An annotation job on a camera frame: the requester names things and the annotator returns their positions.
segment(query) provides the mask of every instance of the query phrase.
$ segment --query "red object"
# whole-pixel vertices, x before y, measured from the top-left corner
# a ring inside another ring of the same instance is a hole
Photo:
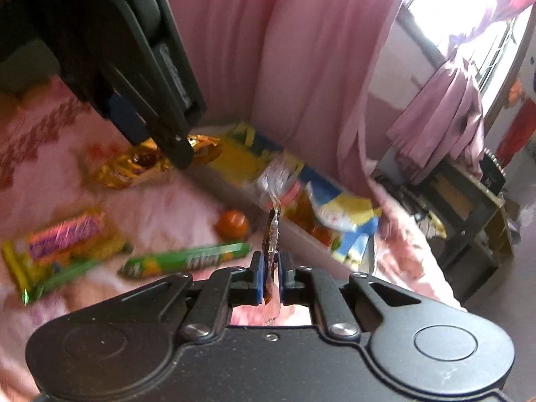
[[[535,130],[536,104],[528,98],[497,148],[497,158],[503,168],[510,163],[514,154],[526,145]]]

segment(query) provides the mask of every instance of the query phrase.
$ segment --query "metal screw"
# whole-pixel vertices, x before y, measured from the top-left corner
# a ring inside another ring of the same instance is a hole
[[[278,341],[279,340],[279,336],[277,334],[274,334],[274,333],[268,333],[266,335],[264,335],[264,338],[266,338],[266,340],[268,341]]]
[[[357,334],[357,326],[347,322],[335,323],[330,326],[330,332],[339,337],[352,337]]]
[[[184,327],[184,334],[193,339],[205,337],[210,334],[210,328],[203,323],[191,323]]]

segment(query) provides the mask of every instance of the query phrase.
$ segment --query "gold snack package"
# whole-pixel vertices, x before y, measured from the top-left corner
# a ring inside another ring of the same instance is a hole
[[[221,154],[219,139],[203,135],[188,136],[194,149],[192,165],[211,162]],[[121,190],[150,181],[173,165],[152,139],[132,146],[123,154],[105,164],[94,175],[95,181]]]

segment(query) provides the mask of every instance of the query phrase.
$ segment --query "wall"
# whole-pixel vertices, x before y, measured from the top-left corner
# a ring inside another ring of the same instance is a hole
[[[374,69],[366,110],[366,154],[380,160],[390,147],[387,129],[433,75],[416,42],[394,23]]]

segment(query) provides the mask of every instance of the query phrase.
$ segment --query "window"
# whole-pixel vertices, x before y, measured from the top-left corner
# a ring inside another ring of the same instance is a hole
[[[449,35],[470,31],[471,26],[477,25],[486,1],[489,0],[404,0],[404,5],[424,35],[446,56]],[[470,62],[481,92],[488,87],[506,46],[517,40],[513,33],[515,22],[514,19],[494,23],[478,38],[458,49]]]

